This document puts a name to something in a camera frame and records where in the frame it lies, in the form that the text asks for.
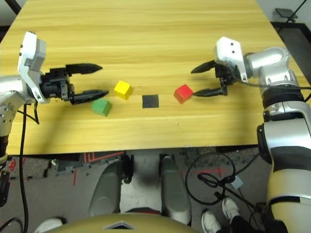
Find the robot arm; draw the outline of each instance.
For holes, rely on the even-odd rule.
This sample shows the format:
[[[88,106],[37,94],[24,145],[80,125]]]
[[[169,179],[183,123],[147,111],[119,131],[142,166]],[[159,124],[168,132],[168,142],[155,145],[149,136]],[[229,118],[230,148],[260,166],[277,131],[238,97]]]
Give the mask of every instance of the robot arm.
[[[209,64],[214,62],[216,77],[220,78],[221,89],[225,89],[220,95],[227,94],[227,85],[258,78],[264,107],[264,123],[257,128],[259,152],[272,164],[267,203],[274,218],[282,220],[289,233],[308,232],[311,229],[307,217],[311,212],[311,108],[304,101],[295,74],[288,68],[289,52],[272,47],[243,56],[239,42],[222,37],[214,54],[215,60]],[[206,64],[192,73],[210,70],[212,67]],[[206,89],[194,95],[211,96],[211,91]]]
[[[73,64],[50,69],[42,73],[46,56],[46,43],[32,32],[26,32],[18,59],[19,75],[0,77],[0,207],[6,203],[9,189],[9,173],[4,172],[8,154],[6,147],[12,122],[17,110],[32,102],[48,103],[50,98],[60,98],[71,104],[89,102],[108,94],[105,90],[88,90],[75,94],[69,77],[75,73],[89,74],[102,67],[95,64]]]

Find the black pants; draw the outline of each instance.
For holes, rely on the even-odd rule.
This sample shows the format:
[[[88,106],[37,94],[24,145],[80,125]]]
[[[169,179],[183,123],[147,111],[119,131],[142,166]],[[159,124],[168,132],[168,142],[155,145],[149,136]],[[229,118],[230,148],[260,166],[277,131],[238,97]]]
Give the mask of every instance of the black pants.
[[[232,219],[231,225],[232,233],[287,233],[286,227],[282,221],[272,221],[265,225],[266,231],[255,230],[244,218],[235,216]],[[225,230],[219,230],[217,233],[227,233]]]

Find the person's foot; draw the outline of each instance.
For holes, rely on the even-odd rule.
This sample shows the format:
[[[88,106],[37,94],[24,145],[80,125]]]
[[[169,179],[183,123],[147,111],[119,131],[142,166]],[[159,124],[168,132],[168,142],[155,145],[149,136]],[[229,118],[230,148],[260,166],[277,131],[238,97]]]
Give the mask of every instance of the person's foot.
[[[204,233],[217,233],[217,231],[221,230],[219,222],[210,210],[203,211],[201,223]]]
[[[230,223],[235,216],[241,215],[238,206],[231,198],[223,199],[222,206],[223,206],[223,213],[225,217],[230,221]]]
[[[34,231],[34,233],[44,233],[55,229],[57,227],[61,227],[66,220],[64,218],[49,218],[42,222]]]

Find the wall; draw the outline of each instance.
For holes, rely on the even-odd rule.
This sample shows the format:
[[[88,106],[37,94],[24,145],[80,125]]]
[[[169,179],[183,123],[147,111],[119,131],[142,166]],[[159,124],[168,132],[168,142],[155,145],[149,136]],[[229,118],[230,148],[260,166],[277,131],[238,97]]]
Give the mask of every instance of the wall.
[[[19,5],[22,7],[26,0],[17,0]],[[0,0],[0,26],[11,25],[16,17],[16,14],[8,6],[4,0]]]
[[[285,18],[281,18],[276,12],[275,8],[286,8],[295,11],[303,0],[257,0],[257,3],[262,8],[267,18],[270,21],[285,22]],[[300,8],[297,12],[297,23],[305,23],[311,30],[311,0]]]

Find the wooden tabletop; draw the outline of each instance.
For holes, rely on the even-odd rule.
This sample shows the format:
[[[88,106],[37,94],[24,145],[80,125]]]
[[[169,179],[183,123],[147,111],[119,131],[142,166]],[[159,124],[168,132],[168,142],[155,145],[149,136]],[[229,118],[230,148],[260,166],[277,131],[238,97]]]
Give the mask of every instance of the wooden tabletop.
[[[193,91],[219,86],[214,71],[190,71],[213,59],[221,36],[240,41],[244,53],[284,46],[255,0],[27,0],[0,45],[1,75],[17,73],[26,31],[47,42],[43,72],[103,66],[71,82],[76,92],[109,90],[112,103],[108,117],[94,114],[91,103],[40,105],[40,125],[27,122],[26,154],[256,144],[263,122],[258,88],[237,83],[226,97],[192,97],[182,105],[173,93],[185,83]],[[293,60],[291,68],[307,85]],[[120,80],[132,85],[128,100],[113,93]],[[153,94],[159,108],[143,109],[142,95]],[[17,116],[9,154],[19,152],[21,127]]]

